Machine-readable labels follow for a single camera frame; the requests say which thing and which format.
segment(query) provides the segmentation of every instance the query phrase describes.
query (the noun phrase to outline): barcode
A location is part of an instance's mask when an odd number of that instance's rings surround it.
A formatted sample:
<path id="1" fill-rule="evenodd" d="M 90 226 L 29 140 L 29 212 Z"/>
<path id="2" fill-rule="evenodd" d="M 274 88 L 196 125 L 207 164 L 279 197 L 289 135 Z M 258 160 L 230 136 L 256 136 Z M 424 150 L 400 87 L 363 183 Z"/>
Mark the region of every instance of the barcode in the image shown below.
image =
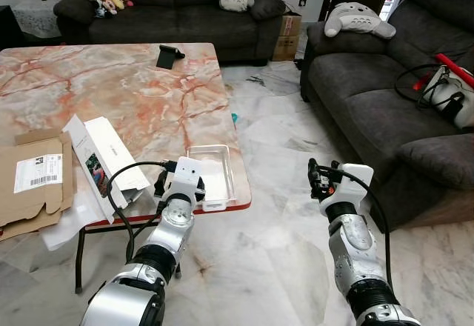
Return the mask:
<path id="1" fill-rule="evenodd" d="M 33 179 L 30 181 L 30 186 L 45 182 L 51 182 L 52 180 L 58 180 L 58 176 L 42 176 L 41 178 Z"/>

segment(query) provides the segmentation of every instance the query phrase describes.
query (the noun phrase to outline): black phone holder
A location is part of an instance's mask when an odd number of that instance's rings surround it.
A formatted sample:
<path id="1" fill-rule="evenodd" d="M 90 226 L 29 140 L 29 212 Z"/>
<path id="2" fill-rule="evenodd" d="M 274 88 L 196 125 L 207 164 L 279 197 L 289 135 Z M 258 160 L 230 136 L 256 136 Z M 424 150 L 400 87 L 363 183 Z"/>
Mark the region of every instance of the black phone holder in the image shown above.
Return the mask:
<path id="1" fill-rule="evenodd" d="M 183 59 L 186 55 L 181 53 L 178 48 L 160 44 L 160 54 L 156 66 L 164 69 L 173 69 L 176 59 Z"/>

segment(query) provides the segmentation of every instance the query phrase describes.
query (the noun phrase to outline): white box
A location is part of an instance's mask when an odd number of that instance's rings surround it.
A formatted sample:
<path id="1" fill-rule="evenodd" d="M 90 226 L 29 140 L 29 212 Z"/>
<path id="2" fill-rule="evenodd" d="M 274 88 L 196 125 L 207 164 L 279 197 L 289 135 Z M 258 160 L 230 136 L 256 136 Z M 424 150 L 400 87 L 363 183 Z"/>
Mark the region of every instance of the white box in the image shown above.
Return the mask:
<path id="1" fill-rule="evenodd" d="M 135 163 L 132 155 L 105 117 L 82 122 L 74 115 L 64 126 L 73 143 L 74 152 L 81 163 L 87 180 L 107 220 L 112 223 L 114 209 L 107 198 L 105 187 L 108 179 L 117 171 Z M 112 183 L 112 198 L 120 208 L 134 202 L 148 187 L 145 175 L 139 167 L 124 171 Z"/>

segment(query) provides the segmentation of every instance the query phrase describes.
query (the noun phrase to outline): sofa armrest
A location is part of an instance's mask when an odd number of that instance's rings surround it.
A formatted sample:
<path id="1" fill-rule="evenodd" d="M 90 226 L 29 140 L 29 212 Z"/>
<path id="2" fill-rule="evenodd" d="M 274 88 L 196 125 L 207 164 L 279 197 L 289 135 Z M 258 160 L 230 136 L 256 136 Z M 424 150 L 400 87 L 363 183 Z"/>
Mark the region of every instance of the sofa armrest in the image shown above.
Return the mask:
<path id="1" fill-rule="evenodd" d="M 68 17 L 82 24 L 90 24 L 96 11 L 89 0 L 61 0 L 54 5 L 54 13 L 58 17 Z"/>
<path id="2" fill-rule="evenodd" d="M 317 56 L 329 53 L 385 53 L 387 40 L 370 33 L 341 31 L 335 37 L 324 34 L 324 21 L 308 27 L 308 44 Z"/>
<path id="3" fill-rule="evenodd" d="M 455 189 L 474 189 L 474 133 L 406 143 L 398 157 L 414 170 Z"/>
<path id="4" fill-rule="evenodd" d="M 255 0 L 250 14 L 256 21 L 261 21 L 282 16 L 286 9 L 287 5 L 282 0 Z"/>

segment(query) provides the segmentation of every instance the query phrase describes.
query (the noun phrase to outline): marble floor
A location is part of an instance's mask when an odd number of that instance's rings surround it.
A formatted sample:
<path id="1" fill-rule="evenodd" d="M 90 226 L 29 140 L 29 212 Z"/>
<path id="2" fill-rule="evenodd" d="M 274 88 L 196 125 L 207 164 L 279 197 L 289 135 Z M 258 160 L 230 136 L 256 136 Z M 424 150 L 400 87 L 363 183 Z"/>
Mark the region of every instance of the marble floor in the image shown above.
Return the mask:
<path id="1" fill-rule="evenodd" d="M 310 157 L 328 164 L 356 156 L 334 123 L 301 100 L 293 63 L 222 73 L 253 203 L 196 217 L 183 277 L 167 288 L 164 324 L 355 325 L 333 281 L 327 220 L 310 199 L 306 169 Z M 423 325 L 474 325 L 473 237 L 474 222 L 392 234 L 396 295 Z M 0 325 L 77 325 L 87 300 L 122 266 L 126 241 L 124 231 L 87 236 L 80 296 L 76 239 L 55 252 L 36 234 L 1 242 Z"/>

